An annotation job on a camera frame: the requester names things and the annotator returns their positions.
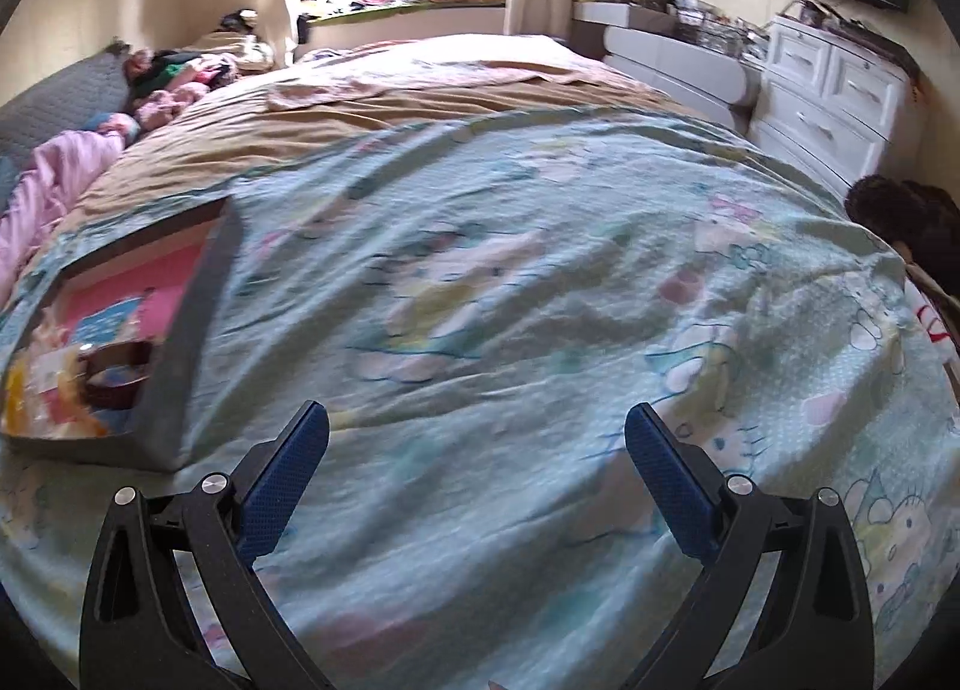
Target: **silver screw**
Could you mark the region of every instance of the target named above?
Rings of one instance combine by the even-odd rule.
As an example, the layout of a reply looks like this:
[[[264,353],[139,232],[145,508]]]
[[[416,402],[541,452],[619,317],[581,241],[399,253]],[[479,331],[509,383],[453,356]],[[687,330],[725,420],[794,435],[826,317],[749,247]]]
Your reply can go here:
[[[131,503],[133,498],[136,498],[136,489],[133,487],[124,487],[123,489],[118,489],[117,494],[113,497],[113,502],[117,506],[126,506],[127,503]]]
[[[817,499],[824,506],[836,506],[837,503],[840,503],[840,496],[829,487],[824,487],[820,490],[820,492],[817,493]]]
[[[226,486],[227,477],[222,473],[215,473],[206,477],[206,479],[203,480],[203,484],[200,485],[200,488],[208,495],[216,495],[218,492],[223,492]]]
[[[749,495],[754,491],[754,483],[746,476],[731,476],[727,482],[727,489],[737,495]]]

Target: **open box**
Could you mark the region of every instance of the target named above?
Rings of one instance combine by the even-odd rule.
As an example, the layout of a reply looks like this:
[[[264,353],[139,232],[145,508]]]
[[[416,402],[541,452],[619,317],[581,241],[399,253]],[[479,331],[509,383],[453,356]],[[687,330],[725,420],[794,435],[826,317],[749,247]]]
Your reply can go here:
[[[110,431],[99,437],[58,432],[70,427],[56,378],[64,349],[38,356],[32,362],[32,383],[51,433],[4,433],[11,448],[75,463],[176,470],[203,342],[242,241],[238,212],[229,197],[222,197],[112,241],[61,270],[37,304],[18,350],[50,318],[73,351],[82,344],[100,347],[117,340],[162,342],[152,350],[149,378],[136,405],[93,412]],[[52,364],[45,366],[45,359]],[[6,373],[2,383],[8,383]]]

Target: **brown plush toy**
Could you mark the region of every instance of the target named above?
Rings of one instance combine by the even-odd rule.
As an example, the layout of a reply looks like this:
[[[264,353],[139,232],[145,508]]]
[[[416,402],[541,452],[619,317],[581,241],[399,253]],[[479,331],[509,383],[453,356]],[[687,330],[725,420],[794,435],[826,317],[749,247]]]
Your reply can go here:
[[[946,191],[871,175],[853,184],[844,208],[947,294],[960,296],[960,209]]]

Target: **cartoon print blanket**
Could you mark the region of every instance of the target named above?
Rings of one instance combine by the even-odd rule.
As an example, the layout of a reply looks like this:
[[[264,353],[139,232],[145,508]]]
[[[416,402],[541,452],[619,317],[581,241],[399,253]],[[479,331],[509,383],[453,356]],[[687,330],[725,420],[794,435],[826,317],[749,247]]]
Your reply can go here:
[[[65,236],[23,282],[0,361],[59,265],[224,193],[247,242],[186,468],[0,455],[0,574],[68,670],[112,493],[229,470],[307,398],[330,411],[330,449],[257,568],[340,687],[618,687],[699,568],[624,452],[641,401],[727,473],[845,496],[877,682],[956,574],[956,405],[904,265],[739,137],[583,108],[340,143]],[[189,569],[187,583],[237,668]],[[759,610],[751,594],[718,667]]]

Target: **white drawer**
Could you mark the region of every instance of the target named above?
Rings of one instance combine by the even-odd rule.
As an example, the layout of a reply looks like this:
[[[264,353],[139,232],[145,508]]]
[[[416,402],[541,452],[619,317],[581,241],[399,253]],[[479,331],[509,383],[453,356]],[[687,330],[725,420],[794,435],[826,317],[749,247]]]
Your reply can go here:
[[[883,137],[893,135],[896,113],[909,84],[843,49],[834,49],[824,100],[832,110],[849,113]]]
[[[843,201],[847,196],[850,186],[839,175],[795,142],[790,142],[788,137],[781,135],[770,124],[763,121],[751,122],[747,140],[765,154],[785,161],[786,164],[794,166],[813,180],[820,182],[838,200]]]
[[[880,169],[886,140],[851,119],[821,110],[775,78],[763,81],[754,118],[767,121],[852,184]]]
[[[770,44],[767,70],[812,94],[820,94],[827,79],[829,57],[829,43],[805,32],[778,26]]]

